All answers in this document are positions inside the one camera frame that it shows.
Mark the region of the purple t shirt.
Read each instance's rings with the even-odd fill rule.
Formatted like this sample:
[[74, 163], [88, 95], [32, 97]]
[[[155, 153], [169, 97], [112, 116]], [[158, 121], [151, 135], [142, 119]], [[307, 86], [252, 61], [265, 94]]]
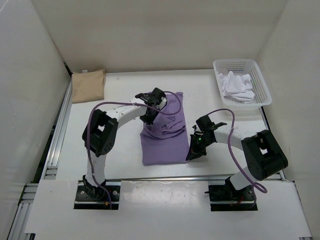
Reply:
[[162, 109], [169, 115], [158, 114], [152, 125], [143, 125], [140, 133], [142, 164], [185, 164], [189, 152], [187, 125], [183, 109], [183, 93], [166, 95]]

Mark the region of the beige t shirt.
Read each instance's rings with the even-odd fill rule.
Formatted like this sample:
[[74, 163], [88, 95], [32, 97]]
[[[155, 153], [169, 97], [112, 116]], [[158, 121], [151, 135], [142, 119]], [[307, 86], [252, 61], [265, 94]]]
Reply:
[[86, 103], [104, 99], [105, 69], [72, 74], [72, 103]]

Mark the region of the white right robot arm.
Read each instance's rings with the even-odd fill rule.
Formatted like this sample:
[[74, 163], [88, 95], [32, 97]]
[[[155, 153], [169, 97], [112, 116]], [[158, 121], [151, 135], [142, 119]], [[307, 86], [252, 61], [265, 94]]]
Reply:
[[[238, 199], [243, 189], [248, 186], [268, 191], [260, 184], [261, 181], [288, 167], [288, 160], [274, 135], [269, 130], [260, 132], [241, 131], [229, 126], [209, 128], [203, 133], [194, 133], [190, 139], [187, 161], [206, 156], [206, 148], [214, 143], [227, 144], [231, 158], [239, 172], [226, 181], [224, 193], [230, 200]], [[246, 167], [237, 162], [232, 148], [242, 150]]]

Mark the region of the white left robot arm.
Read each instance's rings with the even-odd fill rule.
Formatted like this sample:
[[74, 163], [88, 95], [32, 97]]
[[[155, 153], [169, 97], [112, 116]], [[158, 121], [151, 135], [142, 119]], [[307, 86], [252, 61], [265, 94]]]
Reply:
[[105, 194], [106, 155], [115, 144], [118, 129], [136, 118], [152, 124], [165, 105], [134, 98], [131, 102], [107, 101], [93, 107], [82, 134], [87, 152], [87, 172], [83, 181], [93, 200], [100, 200]]

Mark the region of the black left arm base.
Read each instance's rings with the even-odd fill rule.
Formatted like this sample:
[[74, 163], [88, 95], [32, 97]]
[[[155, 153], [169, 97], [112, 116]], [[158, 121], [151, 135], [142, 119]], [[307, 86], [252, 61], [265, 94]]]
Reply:
[[76, 210], [118, 210], [121, 182], [104, 181], [102, 186], [93, 186], [82, 176], [78, 181], [73, 208]]

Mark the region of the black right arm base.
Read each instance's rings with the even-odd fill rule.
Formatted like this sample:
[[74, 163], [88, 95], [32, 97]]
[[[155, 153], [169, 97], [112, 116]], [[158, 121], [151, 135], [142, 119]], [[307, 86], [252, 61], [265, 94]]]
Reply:
[[253, 186], [236, 190], [229, 178], [224, 184], [209, 184], [205, 194], [209, 195], [211, 212], [257, 211], [257, 198]]

